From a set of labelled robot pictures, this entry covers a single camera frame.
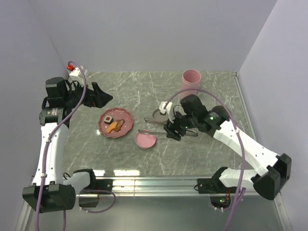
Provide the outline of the brown fried meat piece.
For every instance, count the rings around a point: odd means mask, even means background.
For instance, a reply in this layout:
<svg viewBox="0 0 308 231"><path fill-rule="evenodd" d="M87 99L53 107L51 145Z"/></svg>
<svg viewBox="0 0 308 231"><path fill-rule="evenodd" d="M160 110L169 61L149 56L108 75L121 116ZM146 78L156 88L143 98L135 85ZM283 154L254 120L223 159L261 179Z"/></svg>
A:
<svg viewBox="0 0 308 231"><path fill-rule="evenodd" d="M116 125L116 127L114 128L114 131L115 131L115 132L119 132L119 131L121 130L122 126L124 125L125 120L124 120L124 119L119 119L119 120L117 120L116 122L117 122L117 125Z"/></svg>

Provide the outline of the orange food piece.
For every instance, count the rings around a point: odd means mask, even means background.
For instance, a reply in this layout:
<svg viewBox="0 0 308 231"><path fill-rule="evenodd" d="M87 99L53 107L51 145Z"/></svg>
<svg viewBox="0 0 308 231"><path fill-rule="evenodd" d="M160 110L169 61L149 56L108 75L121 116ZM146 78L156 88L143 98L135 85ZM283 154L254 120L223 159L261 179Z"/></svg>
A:
<svg viewBox="0 0 308 231"><path fill-rule="evenodd" d="M112 122L107 128L106 133L110 133L112 130L114 130L117 127L117 122Z"/></svg>

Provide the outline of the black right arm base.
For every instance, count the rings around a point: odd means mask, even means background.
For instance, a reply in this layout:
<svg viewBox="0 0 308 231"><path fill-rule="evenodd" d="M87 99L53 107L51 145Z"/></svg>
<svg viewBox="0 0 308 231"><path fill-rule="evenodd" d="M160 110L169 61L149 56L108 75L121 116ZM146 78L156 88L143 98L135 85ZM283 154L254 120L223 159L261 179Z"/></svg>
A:
<svg viewBox="0 0 308 231"><path fill-rule="evenodd" d="M231 207L231 194L234 194L236 189L236 187L227 188L218 179L212 178L198 178L194 186L194 190L199 194L209 194L210 204L220 210Z"/></svg>

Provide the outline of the pink polka dot plate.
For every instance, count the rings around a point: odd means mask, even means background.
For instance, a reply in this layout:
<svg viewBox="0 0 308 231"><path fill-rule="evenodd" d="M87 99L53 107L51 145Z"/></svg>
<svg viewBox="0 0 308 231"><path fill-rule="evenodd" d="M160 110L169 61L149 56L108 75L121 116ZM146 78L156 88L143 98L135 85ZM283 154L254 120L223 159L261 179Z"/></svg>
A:
<svg viewBox="0 0 308 231"><path fill-rule="evenodd" d="M107 109L98 121L99 132L108 138L125 136L133 127L132 114L124 108Z"/></svg>

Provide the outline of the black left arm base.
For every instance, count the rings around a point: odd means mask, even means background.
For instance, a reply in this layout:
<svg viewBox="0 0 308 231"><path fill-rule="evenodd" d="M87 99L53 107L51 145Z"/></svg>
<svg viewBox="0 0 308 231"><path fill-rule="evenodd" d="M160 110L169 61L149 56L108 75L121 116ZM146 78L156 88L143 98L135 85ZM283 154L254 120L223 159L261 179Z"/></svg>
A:
<svg viewBox="0 0 308 231"><path fill-rule="evenodd" d="M96 208L100 202L111 202L113 204L115 197L112 190L112 179L98 179L93 186L88 186L80 192L77 196L78 205L82 209L92 209Z"/></svg>

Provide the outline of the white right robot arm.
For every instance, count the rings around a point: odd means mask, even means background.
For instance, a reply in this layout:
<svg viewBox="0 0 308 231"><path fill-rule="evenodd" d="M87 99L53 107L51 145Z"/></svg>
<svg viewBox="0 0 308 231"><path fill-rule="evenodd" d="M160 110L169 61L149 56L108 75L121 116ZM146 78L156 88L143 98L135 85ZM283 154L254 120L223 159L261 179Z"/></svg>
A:
<svg viewBox="0 0 308 231"><path fill-rule="evenodd" d="M180 141L189 129L196 128L227 145L252 167L236 170L221 167L210 179L198 179L199 193L224 193L242 188L254 189L260 196L273 200L290 178L292 160L287 154L279 155L256 142L234 126L227 110L215 106L207 110L196 95L184 97L180 104L184 114L175 110L173 103L161 102L159 111L168 115L164 130L167 138Z"/></svg>

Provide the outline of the grey round lid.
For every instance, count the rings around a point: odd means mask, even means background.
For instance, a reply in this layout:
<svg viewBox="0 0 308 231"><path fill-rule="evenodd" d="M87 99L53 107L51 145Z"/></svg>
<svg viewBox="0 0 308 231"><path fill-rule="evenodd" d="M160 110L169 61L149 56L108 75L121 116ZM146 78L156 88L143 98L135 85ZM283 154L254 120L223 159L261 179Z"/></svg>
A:
<svg viewBox="0 0 308 231"><path fill-rule="evenodd" d="M152 117L158 124L166 124L169 121L168 113L162 114L159 109L153 112Z"/></svg>

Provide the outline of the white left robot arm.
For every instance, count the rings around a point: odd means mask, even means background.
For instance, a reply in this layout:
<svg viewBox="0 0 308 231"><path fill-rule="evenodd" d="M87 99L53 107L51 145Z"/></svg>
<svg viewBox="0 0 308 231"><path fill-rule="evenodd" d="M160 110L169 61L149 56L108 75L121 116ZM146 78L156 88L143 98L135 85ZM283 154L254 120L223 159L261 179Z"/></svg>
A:
<svg viewBox="0 0 308 231"><path fill-rule="evenodd" d="M78 106L103 108L113 99L96 82L89 89L76 80L54 77L46 81L45 89L47 96L39 114L42 140L38 168L32 185L22 192L23 199L40 213L71 210L82 190L96 191L98 182L92 169L76 170L63 179L64 145L70 118Z"/></svg>

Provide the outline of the pink round lid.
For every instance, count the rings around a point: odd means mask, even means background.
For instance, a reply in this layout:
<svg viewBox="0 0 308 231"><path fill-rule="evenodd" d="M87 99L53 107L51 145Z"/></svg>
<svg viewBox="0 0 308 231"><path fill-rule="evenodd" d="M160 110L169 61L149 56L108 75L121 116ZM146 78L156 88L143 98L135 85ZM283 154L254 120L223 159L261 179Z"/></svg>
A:
<svg viewBox="0 0 308 231"><path fill-rule="evenodd" d="M156 143L156 136L149 130L139 130L135 135L135 143L139 148L150 149Z"/></svg>

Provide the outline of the sushi roll piece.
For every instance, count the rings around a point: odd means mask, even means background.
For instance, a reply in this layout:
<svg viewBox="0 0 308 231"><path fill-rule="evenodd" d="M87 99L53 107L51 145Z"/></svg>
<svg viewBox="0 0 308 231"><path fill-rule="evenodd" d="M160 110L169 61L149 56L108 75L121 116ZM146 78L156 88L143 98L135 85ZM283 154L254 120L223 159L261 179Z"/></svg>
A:
<svg viewBox="0 0 308 231"><path fill-rule="evenodd" d="M106 124L111 124L113 122L113 117L110 115L106 115L103 119L103 122Z"/></svg>

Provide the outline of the pink cylindrical container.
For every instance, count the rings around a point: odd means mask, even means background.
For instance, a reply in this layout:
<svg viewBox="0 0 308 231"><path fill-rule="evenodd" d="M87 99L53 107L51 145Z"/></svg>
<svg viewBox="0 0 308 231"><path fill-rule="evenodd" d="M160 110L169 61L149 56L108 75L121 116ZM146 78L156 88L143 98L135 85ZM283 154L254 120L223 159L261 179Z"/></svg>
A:
<svg viewBox="0 0 308 231"><path fill-rule="evenodd" d="M181 90L194 89L194 93L197 93L196 89L199 88L201 82L201 74L197 70L186 70L182 74Z"/></svg>

